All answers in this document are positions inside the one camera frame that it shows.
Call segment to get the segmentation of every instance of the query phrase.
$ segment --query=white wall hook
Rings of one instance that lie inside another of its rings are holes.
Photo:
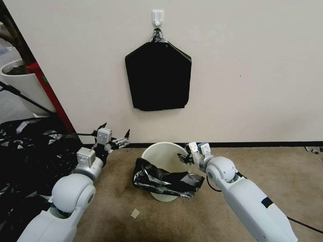
[[[152,23],[156,27],[160,27],[164,21],[164,10],[153,10],[152,11]]]

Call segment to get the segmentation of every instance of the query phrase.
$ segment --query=black trash bag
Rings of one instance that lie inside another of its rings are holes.
[[[192,59],[168,42],[160,29],[125,57],[125,65],[134,108],[157,111],[187,104]]]
[[[66,129],[56,117],[0,124],[0,223],[9,219],[25,198],[50,196],[54,184],[76,167],[81,141],[58,133],[66,133]]]
[[[51,203],[41,196],[23,198],[10,213],[10,217],[0,230],[0,240],[15,242],[26,226],[42,210],[47,211]]]
[[[134,187],[157,194],[193,197],[200,189],[204,177],[186,172],[169,173],[143,158],[137,158],[132,176]]]

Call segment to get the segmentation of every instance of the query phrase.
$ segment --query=baseboard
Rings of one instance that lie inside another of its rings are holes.
[[[153,143],[130,143],[127,148],[147,148]],[[176,143],[184,147],[185,143]],[[297,142],[211,142],[211,148],[219,147],[304,147],[304,146],[323,146],[323,141],[297,141]]]

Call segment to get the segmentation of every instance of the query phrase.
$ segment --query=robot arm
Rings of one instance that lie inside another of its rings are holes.
[[[97,181],[108,154],[129,144],[129,131],[124,138],[112,138],[112,131],[100,128],[93,149],[77,152],[78,165],[72,174],[59,179],[49,202],[53,206],[42,211],[25,228],[18,242],[72,242],[77,224],[95,195]]]
[[[257,241],[298,241],[286,215],[255,183],[243,177],[231,160],[214,157],[208,143],[188,146],[195,166],[221,189],[230,208]]]

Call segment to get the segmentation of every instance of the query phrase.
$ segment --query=red pole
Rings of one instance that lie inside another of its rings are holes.
[[[37,62],[27,66],[27,69],[36,75],[38,78],[39,83],[43,87],[44,91],[46,92],[48,98],[52,102],[54,108],[56,109],[56,112],[58,116],[62,119],[67,131],[69,133],[75,132],[74,127],[71,123],[71,121],[68,119],[61,103],[59,102],[58,98],[56,97],[53,89],[51,88],[50,84],[48,83],[43,71],[41,70],[40,66]]]

